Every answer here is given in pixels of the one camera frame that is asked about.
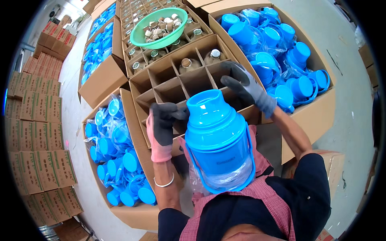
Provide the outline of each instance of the pink glove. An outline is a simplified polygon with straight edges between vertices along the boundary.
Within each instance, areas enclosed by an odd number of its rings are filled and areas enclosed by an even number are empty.
[[[174,103],[152,103],[146,120],[147,137],[151,143],[151,160],[166,162],[171,159],[173,122],[187,118],[187,109],[178,109]]]

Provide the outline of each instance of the gray glove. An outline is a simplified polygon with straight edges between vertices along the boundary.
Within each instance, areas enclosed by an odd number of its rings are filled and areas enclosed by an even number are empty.
[[[277,101],[269,96],[264,89],[256,82],[255,78],[239,63],[225,61],[221,67],[230,70],[230,76],[222,76],[221,83],[228,86],[239,97],[249,103],[255,104],[266,118],[270,118]]]

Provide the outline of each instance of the green plastic bowl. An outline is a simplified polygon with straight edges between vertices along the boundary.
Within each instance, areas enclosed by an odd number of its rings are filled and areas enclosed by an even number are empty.
[[[149,26],[149,22],[156,22],[160,17],[171,18],[172,14],[178,14],[179,18],[182,20],[181,25],[178,29],[171,32],[168,36],[158,39],[154,42],[146,43],[145,42],[145,33],[143,29]],[[181,37],[184,32],[184,26],[188,20],[188,14],[185,10],[181,8],[162,8],[157,10],[147,16],[145,16],[141,21],[139,21],[134,27],[133,31],[130,34],[130,41],[133,45],[139,47],[145,47],[148,49],[161,49],[166,46],[171,45],[179,37]]]

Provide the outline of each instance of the pink checkered apron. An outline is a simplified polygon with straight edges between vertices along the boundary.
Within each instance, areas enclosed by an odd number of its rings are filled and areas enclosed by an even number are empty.
[[[256,164],[256,176],[260,176],[271,164],[269,161],[256,150],[256,126],[249,126],[249,133],[251,134],[253,145],[253,156]],[[185,157],[190,162],[190,156],[185,148],[185,140],[179,138],[179,143],[184,148]],[[291,210],[286,202],[273,190],[266,182],[269,175],[262,175],[256,178],[251,184],[240,192],[224,192],[221,195],[238,195],[253,197],[263,201],[269,213],[272,215],[280,231],[286,235],[289,241],[295,241],[295,230],[292,222]],[[195,204],[195,213],[192,218],[188,220],[184,230],[182,231],[179,241],[196,241],[198,226],[200,224],[200,217],[205,205],[215,198],[218,194],[202,197],[202,194],[194,193],[192,201]]]

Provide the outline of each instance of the dark blue shirt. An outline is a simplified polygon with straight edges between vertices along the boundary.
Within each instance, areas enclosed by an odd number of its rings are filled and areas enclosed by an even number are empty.
[[[331,214],[330,188],[323,158],[305,155],[293,179],[267,177],[266,183],[288,204],[297,241],[316,240]],[[158,214],[158,240],[178,241],[189,217],[167,208]],[[287,240],[261,200],[220,194],[203,209],[198,241],[220,241],[225,232],[238,224],[252,224],[266,234]]]

